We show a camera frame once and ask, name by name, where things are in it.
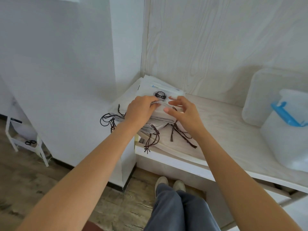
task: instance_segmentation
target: blue handle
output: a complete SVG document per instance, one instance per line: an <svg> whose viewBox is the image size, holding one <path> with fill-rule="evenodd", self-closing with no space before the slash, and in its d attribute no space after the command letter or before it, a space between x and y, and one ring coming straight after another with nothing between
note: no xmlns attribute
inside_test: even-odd
<svg viewBox="0 0 308 231"><path fill-rule="evenodd" d="M277 106L278 102L274 102L271 104L271 107L274 109L274 111L279 115L279 117L281 117L282 120L284 120L288 125L290 126L294 126L294 127L304 127L307 126L308 123L304 124L304 122L302 122L301 124L298 123L298 121L296 121L294 119L294 117L292 117L285 109L284 107L286 106L287 102L281 102L280 106Z"/></svg>

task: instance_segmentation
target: shelf surface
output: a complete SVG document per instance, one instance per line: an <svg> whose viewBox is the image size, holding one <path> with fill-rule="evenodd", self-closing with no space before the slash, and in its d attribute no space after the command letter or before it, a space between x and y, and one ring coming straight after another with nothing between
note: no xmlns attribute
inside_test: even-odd
<svg viewBox="0 0 308 231"><path fill-rule="evenodd" d="M193 95L186 97L196 105L206 129L249 175L308 193L308 173L288 169L278 163L262 138L260 128L243 121L241 107ZM196 141L191 140L198 146L194 149L174 132L171 142L170 125L159 132L157 148L192 163L208 166ZM138 134L148 138L144 133Z"/></svg>

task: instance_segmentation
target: gray pants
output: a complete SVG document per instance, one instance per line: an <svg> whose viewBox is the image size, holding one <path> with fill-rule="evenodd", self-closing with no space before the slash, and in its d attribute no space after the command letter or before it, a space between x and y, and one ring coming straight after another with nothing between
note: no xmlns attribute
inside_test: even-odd
<svg viewBox="0 0 308 231"><path fill-rule="evenodd" d="M204 199L160 183L144 231L220 231Z"/></svg>

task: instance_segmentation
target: wooden floor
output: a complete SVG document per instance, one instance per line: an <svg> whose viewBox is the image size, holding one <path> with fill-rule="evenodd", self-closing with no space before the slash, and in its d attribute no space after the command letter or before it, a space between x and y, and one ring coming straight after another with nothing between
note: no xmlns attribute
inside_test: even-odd
<svg viewBox="0 0 308 231"><path fill-rule="evenodd" d="M52 160L45 167L31 151L15 152L4 128L5 121L0 120L0 230L10 231L69 170ZM105 231L143 230L151 216L158 178L137 168L124 193L106 187L89 220ZM202 196L196 189L187 191Z"/></svg>

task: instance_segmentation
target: stack of drawstring bags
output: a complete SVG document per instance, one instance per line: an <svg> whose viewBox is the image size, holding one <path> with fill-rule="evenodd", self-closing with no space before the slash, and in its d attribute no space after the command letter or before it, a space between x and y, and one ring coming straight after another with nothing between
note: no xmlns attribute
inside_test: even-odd
<svg viewBox="0 0 308 231"><path fill-rule="evenodd" d="M148 120L148 122L140 129L140 131L149 135L149 139L145 144L145 151L149 151L149 147L155 145L159 142L159 130L164 128L168 124L172 126L171 133L171 141L173 131L178 132L192 147L196 148L196 146L192 145L186 135L187 132L183 130L183 128L179 128L176 124L176 119L169 114L164 112L164 107L174 108L175 110L182 112L183 109L178 106L172 106L168 104L169 97L178 97L185 96L185 93L177 89L168 83L153 77L145 75L144 78L139 78L133 85L129 87L129 89L117 98L111 105L107 114L103 115L100 119L100 123L102 126L111 126L111 132L116 128L116 122L122 122L125 119L125 114L128 108L128 105L137 97L137 96L155 96L159 99L159 101L155 101L153 103L160 103L161 105L152 113L152 116ZM152 143L150 143L151 136L155 135L155 139Z"/></svg>

